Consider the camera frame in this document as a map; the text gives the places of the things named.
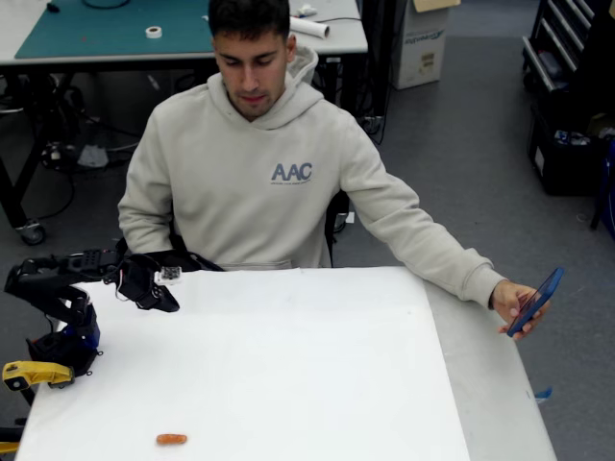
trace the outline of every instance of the hoodie pocket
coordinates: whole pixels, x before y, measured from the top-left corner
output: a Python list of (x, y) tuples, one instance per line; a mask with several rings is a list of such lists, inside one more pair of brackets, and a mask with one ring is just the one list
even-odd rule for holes
[(279, 262), (230, 262), (218, 264), (225, 271), (281, 271), (292, 269), (290, 259)]

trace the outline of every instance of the workbench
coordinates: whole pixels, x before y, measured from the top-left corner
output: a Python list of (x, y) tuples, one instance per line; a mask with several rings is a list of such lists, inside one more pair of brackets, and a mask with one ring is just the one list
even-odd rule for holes
[[(310, 20), (327, 21), (328, 38), (297, 34), (298, 42), (312, 47), (325, 64), (324, 94), (335, 102), (338, 71), (343, 85), (340, 105), (352, 111), (357, 98), (357, 60), (367, 53), (355, 0), (313, 0), (318, 14)], [(34, 175), (41, 152), (54, 138), (58, 126), (58, 100), (76, 72), (195, 69), (199, 80), (216, 72), (207, 21), (208, 0), (132, 0), (117, 10), (87, 9), (80, 0), (56, 0), (61, 10), (46, 10), (47, 0), (0, 2), (0, 75), (13, 88), (27, 75), (32, 93), (43, 113), (34, 146), (16, 181), (12, 181), (0, 152), (0, 204), (9, 222), (28, 244), (44, 240), (44, 228), (28, 219), (21, 201)], [(292, 0), (291, 11), (303, 2)], [(161, 26), (162, 38), (145, 38), (145, 28)], [(58, 87), (49, 84), (50, 73), (62, 73)], [(28, 107), (26, 112), (34, 118)]]

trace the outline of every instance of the white tube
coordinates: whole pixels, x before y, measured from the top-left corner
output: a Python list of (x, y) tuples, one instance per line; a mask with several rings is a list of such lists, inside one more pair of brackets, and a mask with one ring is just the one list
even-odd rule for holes
[(292, 16), (290, 17), (290, 30), (320, 38), (327, 38), (329, 36), (329, 26)]

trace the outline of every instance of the beige hoodie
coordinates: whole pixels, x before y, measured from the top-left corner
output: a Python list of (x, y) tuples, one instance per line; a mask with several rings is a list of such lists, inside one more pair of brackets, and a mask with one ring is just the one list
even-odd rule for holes
[(308, 84), (316, 63), (300, 48), (283, 96), (252, 123), (220, 74), (157, 106), (119, 204), (130, 249), (170, 250), (173, 215), (187, 248), (223, 267), (328, 267), (325, 212), (342, 189), (412, 272), (487, 306), (503, 277), (433, 223), (355, 119)]

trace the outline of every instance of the man's left hand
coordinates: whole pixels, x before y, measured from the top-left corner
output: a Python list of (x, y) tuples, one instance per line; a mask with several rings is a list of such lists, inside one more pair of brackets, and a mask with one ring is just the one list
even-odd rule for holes
[[(499, 333), (506, 333), (508, 331), (513, 320), (519, 315), (521, 306), (534, 293), (536, 293), (534, 288), (519, 285), (508, 280), (502, 280), (496, 285), (489, 302), (506, 322), (505, 326), (498, 328)], [(531, 320), (523, 325), (523, 330), (516, 332), (512, 338), (518, 341), (528, 336), (528, 334), (534, 331), (536, 325), (542, 321), (550, 307), (551, 302), (547, 301), (545, 305), (536, 311)]]

